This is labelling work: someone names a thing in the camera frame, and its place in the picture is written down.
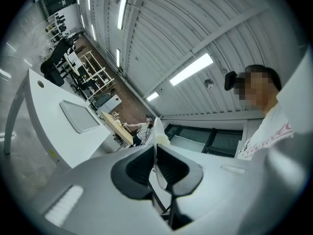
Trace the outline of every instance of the ceiling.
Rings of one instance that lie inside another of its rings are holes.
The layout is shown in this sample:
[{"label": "ceiling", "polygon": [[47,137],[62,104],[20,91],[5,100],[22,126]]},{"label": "ceiling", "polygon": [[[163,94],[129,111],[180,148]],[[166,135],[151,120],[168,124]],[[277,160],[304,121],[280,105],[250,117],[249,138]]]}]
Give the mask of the ceiling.
[{"label": "ceiling", "polygon": [[[282,0],[128,0],[123,29],[117,28],[119,0],[80,0],[86,34],[114,69],[121,50],[122,76],[163,116],[249,111],[224,76],[247,65],[275,69],[284,84],[305,45],[298,24]],[[214,63],[176,86],[169,82],[208,53]],[[207,89],[203,82],[212,79]]]}]

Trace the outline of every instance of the person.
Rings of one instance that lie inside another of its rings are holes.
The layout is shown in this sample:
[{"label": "person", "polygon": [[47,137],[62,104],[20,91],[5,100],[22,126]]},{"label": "person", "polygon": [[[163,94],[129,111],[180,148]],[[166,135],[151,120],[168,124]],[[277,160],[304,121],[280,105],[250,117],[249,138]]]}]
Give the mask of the person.
[{"label": "person", "polygon": [[126,124],[128,127],[136,127],[139,129],[138,133],[133,137],[133,145],[130,147],[133,147],[134,145],[139,146],[141,143],[145,143],[151,132],[152,132],[152,118],[147,117],[145,123],[139,123],[139,124]]},{"label": "person", "polygon": [[235,93],[251,106],[262,110],[265,116],[258,130],[244,144],[238,159],[251,160],[257,150],[293,136],[289,121],[276,98],[281,89],[277,72],[263,65],[250,65],[237,76]]}]

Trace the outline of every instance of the gray floor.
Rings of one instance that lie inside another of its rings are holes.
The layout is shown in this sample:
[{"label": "gray floor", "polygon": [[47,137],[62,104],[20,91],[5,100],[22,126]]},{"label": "gray floor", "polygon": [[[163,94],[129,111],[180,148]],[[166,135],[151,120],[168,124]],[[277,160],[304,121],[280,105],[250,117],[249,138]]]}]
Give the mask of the gray floor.
[{"label": "gray floor", "polygon": [[[49,37],[52,36],[45,34],[45,19],[38,4],[23,12],[9,28],[0,48],[0,69],[10,74],[0,73],[0,133],[4,133],[12,100],[27,70],[32,69],[42,75],[40,56],[45,57],[50,52],[52,44]],[[67,80],[62,88],[74,93]],[[19,111],[14,132],[16,137],[12,140],[10,155],[4,155],[3,142],[0,142],[1,174],[15,196],[27,201],[45,186],[55,164],[37,138],[25,102]],[[119,143],[110,135],[93,157],[106,155],[118,148]]]}]

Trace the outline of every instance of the black window frame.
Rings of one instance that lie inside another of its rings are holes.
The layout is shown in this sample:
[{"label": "black window frame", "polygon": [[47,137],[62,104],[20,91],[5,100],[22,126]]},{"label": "black window frame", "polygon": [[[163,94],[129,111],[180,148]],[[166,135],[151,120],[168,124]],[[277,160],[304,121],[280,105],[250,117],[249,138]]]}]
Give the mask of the black window frame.
[{"label": "black window frame", "polygon": [[[176,127],[176,131],[173,133],[173,134],[168,134],[169,130],[172,128],[172,127]],[[212,147],[212,144],[213,144],[213,141],[216,137],[216,134],[217,133],[225,133],[225,134],[243,134],[243,130],[224,130],[224,129],[216,129],[216,128],[199,128],[199,127],[191,127],[191,126],[183,126],[183,125],[175,125],[175,124],[169,124],[165,130],[164,130],[164,133],[167,135],[169,141],[172,140],[172,138],[176,135],[176,136],[179,136],[180,132],[183,130],[183,129],[187,129],[187,130],[195,130],[195,131],[203,131],[203,132],[210,132],[210,135],[205,143],[205,146],[202,150],[201,153],[206,153],[206,154],[214,154],[214,155],[218,155],[218,156],[223,156],[223,157],[231,157],[231,158],[234,158],[234,156],[232,155],[229,155],[227,153],[222,153],[222,152],[219,152],[217,151],[217,149],[214,149]]]}]

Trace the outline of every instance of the office chair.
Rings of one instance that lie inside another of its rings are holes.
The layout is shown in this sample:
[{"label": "office chair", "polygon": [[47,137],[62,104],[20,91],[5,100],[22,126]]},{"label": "office chair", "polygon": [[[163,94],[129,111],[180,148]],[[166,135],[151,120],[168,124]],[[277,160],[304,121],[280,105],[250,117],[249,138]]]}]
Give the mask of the office chair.
[{"label": "office chair", "polygon": [[52,55],[40,67],[40,71],[44,74],[45,79],[57,86],[62,86],[64,80],[56,65],[61,61],[68,48],[71,47],[71,43],[73,43],[73,39],[62,38],[55,47]]}]

